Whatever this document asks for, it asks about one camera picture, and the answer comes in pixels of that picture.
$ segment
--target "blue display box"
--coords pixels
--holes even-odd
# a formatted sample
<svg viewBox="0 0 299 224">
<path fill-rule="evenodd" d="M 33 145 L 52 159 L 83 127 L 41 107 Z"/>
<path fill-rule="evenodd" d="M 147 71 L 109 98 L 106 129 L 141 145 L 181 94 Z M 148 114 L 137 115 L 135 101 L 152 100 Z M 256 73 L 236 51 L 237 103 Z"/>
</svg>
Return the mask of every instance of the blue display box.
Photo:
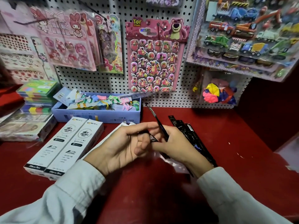
<svg viewBox="0 0 299 224">
<path fill-rule="evenodd" d="M 89 95 L 101 95 L 101 96 L 119 96 L 121 94 L 111 94 L 111 93 L 86 93 Z M 139 100 L 140 108 L 141 108 L 141 98 L 134 99 Z M 135 110 L 75 110 L 75 109 L 66 109 L 67 107 L 60 102 L 57 102 L 53 108 L 52 113 L 58 122 L 67 122 L 72 117 L 81 117 L 86 119 L 93 119 L 96 121 L 100 121 L 103 123 L 122 123 L 126 121 L 127 123 L 140 123 L 140 109 L 139 111 Z"/>
</svg>

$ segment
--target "red table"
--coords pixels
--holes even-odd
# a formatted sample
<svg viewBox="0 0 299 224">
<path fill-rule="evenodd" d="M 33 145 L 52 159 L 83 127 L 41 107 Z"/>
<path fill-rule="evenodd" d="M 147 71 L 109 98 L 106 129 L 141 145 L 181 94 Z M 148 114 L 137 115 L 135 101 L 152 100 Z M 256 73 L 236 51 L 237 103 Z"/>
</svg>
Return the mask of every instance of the red table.
<svg viewBox="0 0 299 224">
<path fill-rule="evenodd" d="M 168 115 L 191 123 L 219 166 L 258 201 L 289 220 L 299 220 L 299 175 L 273 153 L 234 110 L 153 108 L 163 124 Z M 155 121 L 148 108 L 142 121 Z M 51 138 L 64 124 L 57 125 Z M 104 124 L 100 140 L 117 124 Z M 23 165 L 47 142 L 0 145 L 0 215 L 39 199 L 54 182 L 30 175 Z M 161 159 L 136 160 L 107 179 L 86 222 L 182 223 L 215 218 L 196 184 Z"/>
</svg>

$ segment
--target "person's left hand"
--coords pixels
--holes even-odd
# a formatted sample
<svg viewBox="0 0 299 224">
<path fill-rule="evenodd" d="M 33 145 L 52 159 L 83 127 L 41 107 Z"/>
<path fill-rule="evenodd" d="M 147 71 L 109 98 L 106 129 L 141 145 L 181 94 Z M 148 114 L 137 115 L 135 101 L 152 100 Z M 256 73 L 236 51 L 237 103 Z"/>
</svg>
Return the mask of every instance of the person's left hand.
<svg viewBox="0 0 299 224">
<path fill-rule="evenodd" d="M 92 150 L 84 160 L 106 177 L 137 157 L 146 155 L 150 145 L 150 135 L 148 133 L 138 134 L 144 130 L 156 135 L 159 132 L 159 125 L 156 122 L 145 122 L 122 126 L 98 148 Z"/>
</svg>

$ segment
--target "white sleeve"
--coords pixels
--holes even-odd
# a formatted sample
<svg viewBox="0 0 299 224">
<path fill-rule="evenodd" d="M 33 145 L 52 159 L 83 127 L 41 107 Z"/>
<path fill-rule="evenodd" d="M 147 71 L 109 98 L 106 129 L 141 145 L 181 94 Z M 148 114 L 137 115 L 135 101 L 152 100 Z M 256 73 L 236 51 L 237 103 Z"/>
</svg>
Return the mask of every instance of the white sleeve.
<svg viewBox="0 0 299 224">
<path fill-rule="evenodd" d="M 78 160 L 43 197 L 0 217 L 0 223 L 81 223 L 105 178 L 92 165 Z"/>
<path fill-rule="evenodd" d="M 214 168 L 197 183 L 220 224 L 292 224 L 245 192 L 222 168 Z"/>
</svg>

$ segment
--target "hand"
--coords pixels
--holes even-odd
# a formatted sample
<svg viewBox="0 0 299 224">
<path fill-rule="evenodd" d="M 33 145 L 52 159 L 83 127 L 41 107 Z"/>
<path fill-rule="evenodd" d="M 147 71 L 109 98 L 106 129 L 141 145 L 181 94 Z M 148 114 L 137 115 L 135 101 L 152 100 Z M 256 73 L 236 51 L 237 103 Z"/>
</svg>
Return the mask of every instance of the hand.
<svg viewBox="0 0 299 224">
<path fill-rule="evenodd" d="M 183 163 L 188 167 L 198 178 L 204 173 L 213 169 L 213 165 L 200 154 L 187 138 L 176 127 L 163 125 L 169 135 L 168 142 L 163 138 L 163 134 L 156 130 L 151 133 L 158 141 L 153 142 L 153 150 L 164 152 L 174 160 Z"/>
<path fill-rule="evenodd" d="M 148 130 L 151 134 L 159 132 L 156 122 L 145 122 L 118 128 L 98 148 L 92 150 L 84 160 L 103 176 L 124 167 L 137 157 L 145 156 L 150 148 L 150 135 L 139 132 Z"/>
</svg>

